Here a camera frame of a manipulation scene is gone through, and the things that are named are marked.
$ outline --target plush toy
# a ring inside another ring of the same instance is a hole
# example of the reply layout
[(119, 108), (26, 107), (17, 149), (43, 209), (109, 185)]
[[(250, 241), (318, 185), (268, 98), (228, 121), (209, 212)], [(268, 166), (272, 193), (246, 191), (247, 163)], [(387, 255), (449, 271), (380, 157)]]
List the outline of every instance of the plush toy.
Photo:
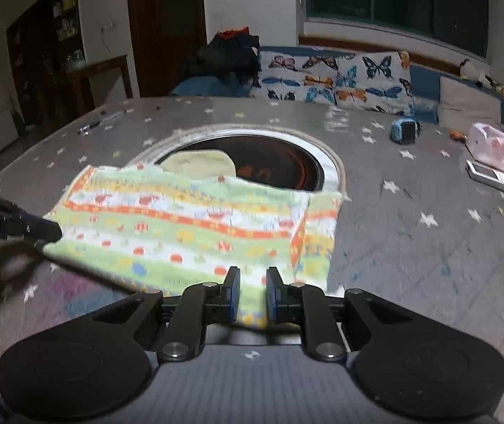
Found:
[(477, 70), (470, 59), (466, 59), (460, 64), (460, 79), (467, 79), (476, 83), (478, 87), (483, 86), (487, 89), (492, 89), (493, 87), (493, 80), (489, 76), (486, 76), (486, 73)]

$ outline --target green towel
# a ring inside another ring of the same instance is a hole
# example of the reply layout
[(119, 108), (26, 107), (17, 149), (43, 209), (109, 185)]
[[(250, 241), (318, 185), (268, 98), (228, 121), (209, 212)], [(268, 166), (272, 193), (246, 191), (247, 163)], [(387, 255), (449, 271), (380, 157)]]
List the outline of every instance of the green towel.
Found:
[(342, 195), (191, 180), (155, 165), (86, 167), (47, 218), (64, 233), (44, 251), (131, 290), (179, 295), (241, 270), (238, 320), (263, 327), (265, 270), (326, 290)]

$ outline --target metal screw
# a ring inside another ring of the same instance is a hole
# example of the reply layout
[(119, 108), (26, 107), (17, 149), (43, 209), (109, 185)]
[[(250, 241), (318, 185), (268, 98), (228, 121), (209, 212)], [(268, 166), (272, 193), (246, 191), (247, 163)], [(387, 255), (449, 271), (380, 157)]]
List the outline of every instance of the metal screw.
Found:
[(182, 342), (169, 342), (162, 347), (162, 352), (168, 357), (181, 357), (189, 352), (189, 348)]
[(322, 357), (334, 358), (342, 355), (344, 353), (344, 348), (335, 342), (323, 342), (315, 348), (315, 351)]

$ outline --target wooden cabinet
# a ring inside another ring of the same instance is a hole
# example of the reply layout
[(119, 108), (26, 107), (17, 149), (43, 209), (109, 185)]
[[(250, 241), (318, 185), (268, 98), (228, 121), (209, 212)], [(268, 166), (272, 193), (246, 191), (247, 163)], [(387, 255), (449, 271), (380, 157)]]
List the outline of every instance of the wooden cabinet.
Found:
[(78, 0), (38, 0), (8, 28), (7, 45), (25, 123), (55, 130), (77, 117), (71, 87), (55, 76), (83, 56)]

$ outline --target door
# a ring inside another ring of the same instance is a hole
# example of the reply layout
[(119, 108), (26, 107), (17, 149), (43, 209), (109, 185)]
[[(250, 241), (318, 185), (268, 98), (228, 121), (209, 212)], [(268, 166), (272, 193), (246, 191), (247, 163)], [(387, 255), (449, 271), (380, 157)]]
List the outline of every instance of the door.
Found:
[(128, 12), (140, 95), (167, 95), (206, 44), (203, 0), (128, 0)]

